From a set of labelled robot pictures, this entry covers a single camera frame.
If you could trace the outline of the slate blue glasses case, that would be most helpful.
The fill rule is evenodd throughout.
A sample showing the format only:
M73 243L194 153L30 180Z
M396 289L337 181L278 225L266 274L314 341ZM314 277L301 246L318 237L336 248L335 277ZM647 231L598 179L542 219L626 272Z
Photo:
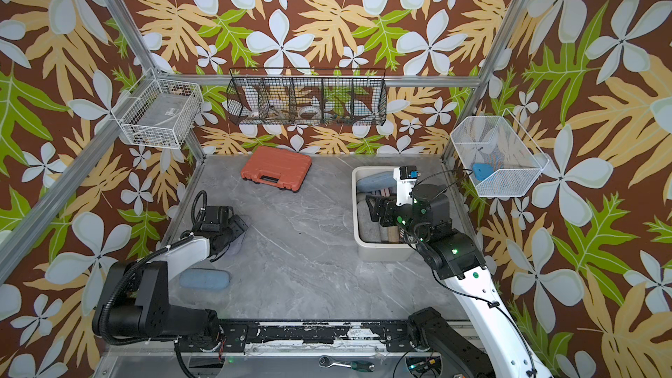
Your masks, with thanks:
M218 292L229 287L231 276L227 271L218 269L188 269L180 274L178 282L183 288Z

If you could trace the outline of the cream plastic storage box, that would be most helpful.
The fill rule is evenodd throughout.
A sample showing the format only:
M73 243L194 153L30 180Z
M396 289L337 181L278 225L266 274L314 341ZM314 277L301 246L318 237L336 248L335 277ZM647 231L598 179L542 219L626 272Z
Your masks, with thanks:
M368 243L363 241L359 230L360 216L357 212L356 182L379 173L393 173L395 169L395 166L360 166L352 172L353 236L358 245L360 260L364 262L405 262L413 254L413 249L406 243Z

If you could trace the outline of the dark grey glasses case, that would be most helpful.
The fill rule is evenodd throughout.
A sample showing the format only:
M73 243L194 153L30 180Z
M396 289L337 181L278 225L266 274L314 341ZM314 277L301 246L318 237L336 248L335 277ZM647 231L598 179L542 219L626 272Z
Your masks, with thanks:
M364 243L380 243L381 231L378 222L370 218L369 206L366 201L357 203L357 220L359 237Z

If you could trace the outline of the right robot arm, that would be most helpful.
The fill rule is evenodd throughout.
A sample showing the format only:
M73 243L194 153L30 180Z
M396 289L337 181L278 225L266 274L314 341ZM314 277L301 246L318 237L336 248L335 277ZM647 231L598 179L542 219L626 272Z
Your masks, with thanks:
M355 190L364 195L371 221L397 227L438 284L456 297L484 346L476 348L433 308L411 315L412 345L439 354L442 376L449 370L458 377L551 376L495 290L482 251L453 227L445 186L420 178L416 166L397 166L355 180Z

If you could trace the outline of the purple glasses case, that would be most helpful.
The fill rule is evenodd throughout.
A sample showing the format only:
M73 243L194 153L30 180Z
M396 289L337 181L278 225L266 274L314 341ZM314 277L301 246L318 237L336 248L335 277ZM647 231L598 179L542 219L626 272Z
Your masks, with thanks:
M240 252L246 234L247 234L246 232L243 232L240 236L238 236L238 238L236 238L234 241L232 241L232 243L230 243L229 250L227 251L228 255L235 256Z

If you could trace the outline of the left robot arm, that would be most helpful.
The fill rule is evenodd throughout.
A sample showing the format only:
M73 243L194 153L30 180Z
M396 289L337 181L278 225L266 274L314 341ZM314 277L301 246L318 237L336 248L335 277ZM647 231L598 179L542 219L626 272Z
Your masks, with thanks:
M105 279L92 330L112 346L142 341L175 341L212 351L222 343L216 311L176 306L169 284L176 280L187 290L218 292L230 283L227 271L202 268L234 248L248 226L231 206L208 204L206 191L192 203L192 227L175 243L135 262L116 262Z

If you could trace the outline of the tan glasses case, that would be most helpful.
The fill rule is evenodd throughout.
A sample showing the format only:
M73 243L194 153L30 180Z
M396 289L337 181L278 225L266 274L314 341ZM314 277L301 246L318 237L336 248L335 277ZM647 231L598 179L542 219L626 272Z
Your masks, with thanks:
M387 237L388 237L388 242L389 243L400 243L401 236L400 236L399 227L397 227L397 226L388 227L388 228L386 228L386 231L387 231Z

